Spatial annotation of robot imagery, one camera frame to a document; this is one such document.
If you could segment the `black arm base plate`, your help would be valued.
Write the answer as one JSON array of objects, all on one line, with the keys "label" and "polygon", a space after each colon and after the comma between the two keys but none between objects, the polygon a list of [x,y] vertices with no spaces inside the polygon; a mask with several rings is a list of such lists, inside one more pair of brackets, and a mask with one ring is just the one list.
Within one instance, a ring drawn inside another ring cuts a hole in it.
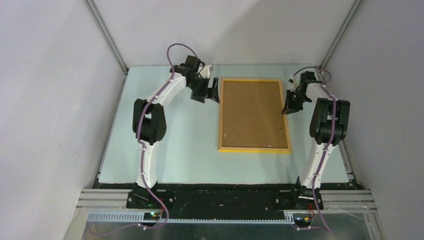
[{"label": "black arm base plate", "polygon": [[323,210],[320,191],[298,184],[134,184],[126,208],[158,209],[175,220],[284,220],[288,210]]}]

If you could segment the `aluminium corner post left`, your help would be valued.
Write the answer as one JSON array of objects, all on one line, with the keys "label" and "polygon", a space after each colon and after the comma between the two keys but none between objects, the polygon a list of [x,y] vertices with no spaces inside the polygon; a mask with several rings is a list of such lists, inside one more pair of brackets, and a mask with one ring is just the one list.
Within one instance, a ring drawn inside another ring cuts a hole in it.
[{"label": "aluminium corner post left", "polygon": [[129,67],[125,63],[125,60],[111,34],[109,28],[94,0],[83,0],[88,12],[90,13],[95,25],[97,26],[102,38],[104,39],[107,47],[109,48],[112,56],[117,62],[120,70],[124,75],[128,74]]}]

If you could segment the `aluminium front rail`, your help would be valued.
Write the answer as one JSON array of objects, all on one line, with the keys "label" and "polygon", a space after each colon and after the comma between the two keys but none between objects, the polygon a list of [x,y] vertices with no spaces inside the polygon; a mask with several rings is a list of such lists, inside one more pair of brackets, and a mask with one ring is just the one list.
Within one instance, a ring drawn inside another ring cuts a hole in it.
[{"label": "aluminium front rail", "polygon": [[[128,190],[84,189],[77,202],[77,209],[91,210],[161,210],[167,207],[170,215],[188,215],[195,208],[207,210],[212,208],[232,207],[264,211],[286,211],[301,213],[315,202],[294,202],[289,191],[259,190],[164,190],[156,193],[156,200],[148,200],[134,195]],[[376,212],[377,207],[369,190],[324,190],[316,201],[321,211],[329,213]]]}]

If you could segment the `aluminium corner post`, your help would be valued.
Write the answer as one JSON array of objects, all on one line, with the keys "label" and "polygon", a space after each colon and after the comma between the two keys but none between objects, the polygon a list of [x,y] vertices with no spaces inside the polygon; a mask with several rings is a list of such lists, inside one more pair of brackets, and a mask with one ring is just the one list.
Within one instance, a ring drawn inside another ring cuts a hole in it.
[{"label": "aluminium corner post", "polygon": [[88,12],[90,13],[95,25],[97,26],[102,38],[104,39],[107,47],[109,48],[112,56],[117,62],[120,70],[124,75],[128,74],[129,67],[125,63],[125,60],[111,34],[109,28],[94,0],[83,0]]},{"label": "aluminium corner post", "polygon": [[338,28],[335,37],[333,38],[329,48],[327,49],[319,67],[326,68],[332,59],[334,53],[338,49],[338,46],[342,42],[344,35],[347,33],[352,21],[355,19],[358,11],[360,10],[364,0],[354,0],[350,6],[346,16],[344,17],[340,27]]}]

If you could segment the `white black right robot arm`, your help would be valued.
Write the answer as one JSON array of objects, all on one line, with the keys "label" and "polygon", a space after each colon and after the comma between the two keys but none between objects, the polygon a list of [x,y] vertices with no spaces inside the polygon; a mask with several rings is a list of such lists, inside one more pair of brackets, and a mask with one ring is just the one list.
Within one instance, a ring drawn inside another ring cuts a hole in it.
[{"label": "white black right robot arm", "polygon": [[282,115],[303,110],[304,103],[313,103],[314,110],[309,125],[311,149],[306,167],[293,185],[291,204],[304,209],[316,201],[320,194],[321,179],[328,159],[348,132],[350,102],[334,96],[325,80],[318,80],[315,67],[308,66],[297,71],[300,78],[291,75],[288,82]]}]

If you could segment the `aluminium corner post right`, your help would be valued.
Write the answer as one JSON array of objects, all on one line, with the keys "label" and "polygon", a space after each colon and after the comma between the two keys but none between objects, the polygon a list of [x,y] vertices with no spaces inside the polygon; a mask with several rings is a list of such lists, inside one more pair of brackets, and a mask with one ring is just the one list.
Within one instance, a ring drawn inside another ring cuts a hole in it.
[{"label": "aluminium corner post right", "polygon": [[335,37],[333,38],[329,48],[327,49],[319,67],[326,68],[332,59],[334,53],[338,49],[338,46],[342,42],[344,35],[347,33],[352,21],[355,19],[358,11],[360,10],[364,0],[354,0],[350,6],[346,16],[344,17],[340,27],[338,28]]}]

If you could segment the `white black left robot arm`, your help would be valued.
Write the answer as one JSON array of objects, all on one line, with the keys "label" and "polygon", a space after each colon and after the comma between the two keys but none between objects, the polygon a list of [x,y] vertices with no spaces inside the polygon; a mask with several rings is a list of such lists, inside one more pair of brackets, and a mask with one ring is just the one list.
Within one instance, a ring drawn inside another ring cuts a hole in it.
[{"label": "white black left robot arm", "polygon": [[157,184],[157,150],[167,132],[166,107],[185,88],[191,90],[190,99],[205,103],[207,99],[220,103],[218,77],[211,78],[212,65],[188,55],[185,62],[172,65],[168,79],[146,99],[137,99],[133,105],[132,130],[140,144],[140,170],[136,184],[143,189],[138,201],[145,208],[153,208],[158,194],[152,191]]}]

